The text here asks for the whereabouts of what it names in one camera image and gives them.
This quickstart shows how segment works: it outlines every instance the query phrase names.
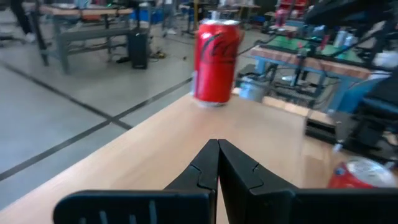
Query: shoe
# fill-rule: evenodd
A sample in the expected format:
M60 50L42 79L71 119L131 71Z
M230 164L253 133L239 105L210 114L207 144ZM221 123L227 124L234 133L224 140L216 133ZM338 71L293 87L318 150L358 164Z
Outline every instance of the shoe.
M26 34L25 40L28 43L33 43L36 41L36 36L33 33L28 33L28 34Z
M177 35L177 32L175 32L173 29L169 29L169 30L167 31L167 34L170 34L170 35Z

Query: coca-cola logo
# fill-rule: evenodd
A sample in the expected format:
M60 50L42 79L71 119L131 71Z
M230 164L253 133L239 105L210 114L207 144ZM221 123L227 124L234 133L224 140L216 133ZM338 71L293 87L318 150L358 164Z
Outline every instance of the coca-cola logo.
M201 61L205 63L235 63L238 40L228 40L224 33L211 36L203 44Z

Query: gray floor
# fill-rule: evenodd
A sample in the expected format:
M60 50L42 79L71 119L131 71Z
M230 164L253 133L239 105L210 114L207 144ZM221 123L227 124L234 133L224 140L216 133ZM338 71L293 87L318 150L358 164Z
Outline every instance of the gray floor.
M0 27L22 36L18 28L9 26L12 21L9 12L0 13ZM44 32L50 41L49 29ZM190 91L187 80L193 71L195 41L180 35L164 39L159 26L153 27L152 34L152 48L167 57L151 62L147 70L107 62L106 52L100 51L69 57L72 75L64 75L55 60L43 66L36 45L4 42L0 48L0 209L127 131L95 111L109 117L124 113L120 121L134 127ZM266 37L248 32L240 50L260 38ZM248 63L254 60L242 55L236 69Z

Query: black speaker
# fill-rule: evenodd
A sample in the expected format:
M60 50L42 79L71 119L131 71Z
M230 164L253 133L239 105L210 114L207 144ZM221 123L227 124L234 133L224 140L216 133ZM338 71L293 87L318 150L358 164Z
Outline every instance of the black speaker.
M133 29L128 35L129 58L133 68L147 69L149 59L148 29Z

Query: workbench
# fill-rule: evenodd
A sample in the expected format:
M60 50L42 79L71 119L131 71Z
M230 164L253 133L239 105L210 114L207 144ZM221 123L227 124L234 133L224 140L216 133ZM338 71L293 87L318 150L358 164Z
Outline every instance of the workbench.
M291 39L283 35L278 35L275 39L267 43L268 46L282 47L287 50L296 51L299 47L299 43L302 46L307 44L306 40L303 39ZM323 55L330 55L335 53L338 49L334 46L328 44L322 51ZM256 73L264 74L266 72L267 63L273 63L277 65L282 65L290 68L297 68L298 59L292 53L282 52L279 50L271 50L267 48L262 48L260 46L255 46L249 50L248 54L256 59ZM338 59L346 60L349 62L362 62L362 60L352 51L349 50L347 53L343 53L337 56ZM367 79L371 71L366 68L357 67L353 65L347 65L338 62L331 62L327 60L318 60L315 58L306 58L305 65L303 66L304 71L309 71L312 73L319 74L320 84L323 85L325 79L325 72L329 77L335 77L340 80L338 88L335 91L335 95L328 105L328 112L334 112L340 105L343 99L344 93L348 88L356 82Z
M226 106L203 108L185 95L0 211L0 223L50 224L56 203L83 189L163 189L211 138L227 139L297 187L324 188L347 155L305 137L306 117L330 122L272 98L261 104L233 96ZM217 223L227 223L218 196Z
M49 65L48 56L52 56L60 61L63 71L68 74L68 55L80 54L102 49L107 49L108 54L110 54L112 48L126 46L126 43L112 44L111 37L128 35L130 30L129 16L132 13L132 9L115 9L97 5L91 5L89 8L86 9L75 9L73 7L73 4L44 4L38 6L38 8L36 8L35 5L26 4L25 7L29 8L32 28L36 34L37 45L39 47L39 52L45 66ZM52 18L55 50L49 50L47 48L47 44L44 42L42 31L40 28L39 14L46 14ZM104 27L102 29L83 30L75 32L61 31L62 22L69 19L74 19L77 21L79 20L79 18L85 16L101 16L104 20ZM124 25L118 28L110 28L108 19L109 16L119 16L122 20L124 20ZM106 43L95 47L84 47L78 50L69 49L68 46L69 43L73 41L98 38L105 38Z

